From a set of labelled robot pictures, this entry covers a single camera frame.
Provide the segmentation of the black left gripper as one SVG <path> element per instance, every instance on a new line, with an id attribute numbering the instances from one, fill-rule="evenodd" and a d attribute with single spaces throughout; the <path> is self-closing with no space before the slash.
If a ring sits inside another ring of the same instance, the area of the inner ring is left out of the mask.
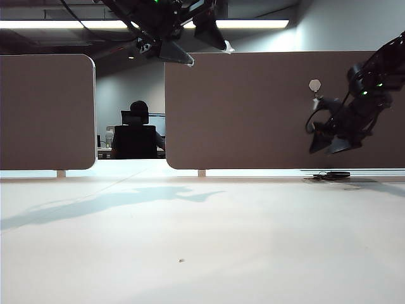
<path id="1" fill-rule="evenodd" d="M 234 48 L 225 40 L 216 24 L 216 1 L 152 1 L 153 32 L 165 39 L 180 35 L 184 25 L 191 22 L 194 37 L 220 51 L 231 53 Z M 158 58 L 165 62 L 194 64 L 193 57 L 174 41 L 162 41 Z"/>

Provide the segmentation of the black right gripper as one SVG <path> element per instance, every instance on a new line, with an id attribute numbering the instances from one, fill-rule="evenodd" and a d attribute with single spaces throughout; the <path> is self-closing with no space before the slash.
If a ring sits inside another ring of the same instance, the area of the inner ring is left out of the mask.
<path id="1" fill-rule="evenodd" d="M 347 106 L 338 99 L 326 99 L 331 117 L 323 124 L 322 132 L 314 132 L 309 152 L 328 147 L 326 154 L 331 155 L 360 148 L 361 141 L 372 135 L 379 114 L 391 104 L 392 96 L 385 91 L 354 98 Z"/>

